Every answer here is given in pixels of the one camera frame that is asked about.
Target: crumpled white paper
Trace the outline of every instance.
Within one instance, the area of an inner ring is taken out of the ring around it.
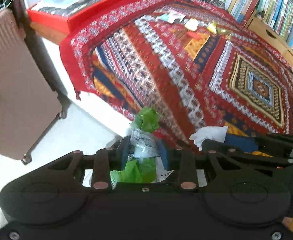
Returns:
[[[190,136],[190,140],[202,151],[202,142],[205,139],[210,139],[218,142],[224,142],[228,127],[206,126],[199,129],[196,133]]]

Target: green plastic wrapper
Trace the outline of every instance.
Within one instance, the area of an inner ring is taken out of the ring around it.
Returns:
[[[149,106],[143,107],[134,117],[134,122],[144,132],[154,132],[159,128],[160,115]]]
[[[156,179],[155,158],[132,159],[127,162],[123,171],[111,171],[111,182],[151,183]]]

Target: screw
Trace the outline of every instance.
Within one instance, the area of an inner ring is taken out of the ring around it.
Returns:
[[[181,188],[183,189],[195,189],[195,187],[196,187],[196,184],[191,181],[185,181],[181,183]]]
[[[109,184],[105,181],[97,181],[93,184],[93,188],[95,189],[106,189],[109,186]]]
[[[8,234],[8,237],[10,237],[10,239],[12,239],[12,240],[19,240],[20,239],[20,235],[17,232],[10,232]]]
[[[274,232],[272,235],[272,240],[280,240],[282,238],[282,234],[280,232]]]

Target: bed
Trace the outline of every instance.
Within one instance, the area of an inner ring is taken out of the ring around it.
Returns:
[[[185,22],[157,18],[168,10],[186,15],[184,21],[197,19],[196,36]],[[212,34],[212,22],[232,34]],[[248,136],[293,134],[289,64],[227,12],[202,1],[108,0],[61,42],[60,55],[74,101],[90,105],[121,136],[144,106],[161,115],[158,136],[180,146],[191,145],[190,135],[204,126],[227,125]]]

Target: red box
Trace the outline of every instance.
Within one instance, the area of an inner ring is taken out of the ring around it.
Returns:
[[[32,22],[41,23],[47,27],[55,29],[65,34],[70,34],[80,23],[87,20],[94,12],[104,9],[109,0],[99,1],[71,17],[62,17],[60,15],[52,15],[45,12],[32,11],[28,8],[27,12]]]

